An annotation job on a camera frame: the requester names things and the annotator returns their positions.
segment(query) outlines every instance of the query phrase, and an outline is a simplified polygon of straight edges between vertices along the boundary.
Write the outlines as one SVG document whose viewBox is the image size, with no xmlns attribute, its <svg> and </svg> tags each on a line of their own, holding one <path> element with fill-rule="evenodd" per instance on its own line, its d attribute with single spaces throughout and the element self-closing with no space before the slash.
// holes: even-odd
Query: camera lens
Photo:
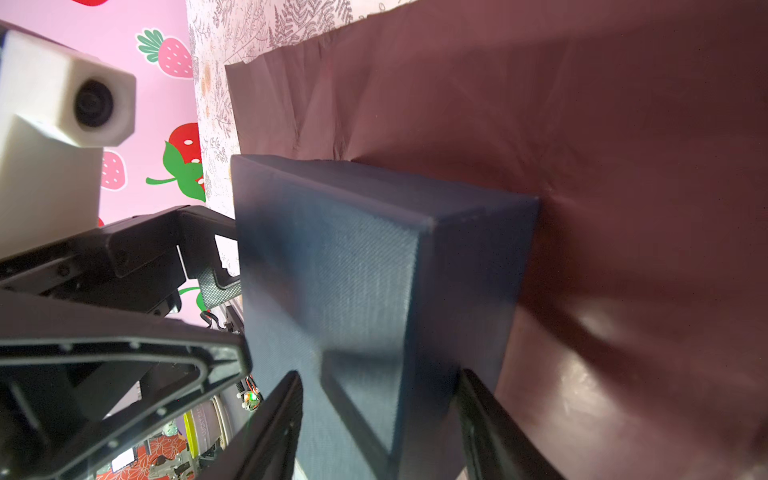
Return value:
<svg viewBox="0 0 768 480">
<path fill-rule="evenodd" d="M 112 92 L 100 81 L 86 81 L 74 97 L 74 117 L 87 127 L 107 123 L 113 108 Z"/>
</svg>

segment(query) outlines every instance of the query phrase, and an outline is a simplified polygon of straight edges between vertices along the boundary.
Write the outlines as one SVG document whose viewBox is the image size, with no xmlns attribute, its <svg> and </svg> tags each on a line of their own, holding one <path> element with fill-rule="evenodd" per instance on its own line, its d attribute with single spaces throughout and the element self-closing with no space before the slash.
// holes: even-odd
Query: brown tablecloth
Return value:
<svg viewBox="0 0 768 480">
<path fill-rule="evenodd" d="M 541 196 L 497 396 L 567 477 L 768 478 L 767 55 L 764 2 L 420 0 L 228 78 L 244 154 Z"/>
</svg>

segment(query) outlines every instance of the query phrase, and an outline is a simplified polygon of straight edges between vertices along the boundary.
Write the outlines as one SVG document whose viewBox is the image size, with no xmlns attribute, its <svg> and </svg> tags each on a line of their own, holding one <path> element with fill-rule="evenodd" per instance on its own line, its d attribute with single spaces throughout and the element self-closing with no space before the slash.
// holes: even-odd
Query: red floral cloth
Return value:
<svg viewBox="0 0 768 480">
<path fill-rule="evenodd" d="M 145 480 L 149 478 L 149 468 L 154 465 L 157 457 L 165 456 L 168 460 L 173 460 L 179 452 L 187 449 L 187 440 L 181 435 L 167 437 L 161 435 L 156 439 L 150 440 L 150 449 L 152 455 L 147 455 L 144 445 L 136 448 L 136 462 L 128 467 L 122 468 L 119 472 L 109 471 L 103 475 L 96 475 L 97 480 Z"/>
</svg>

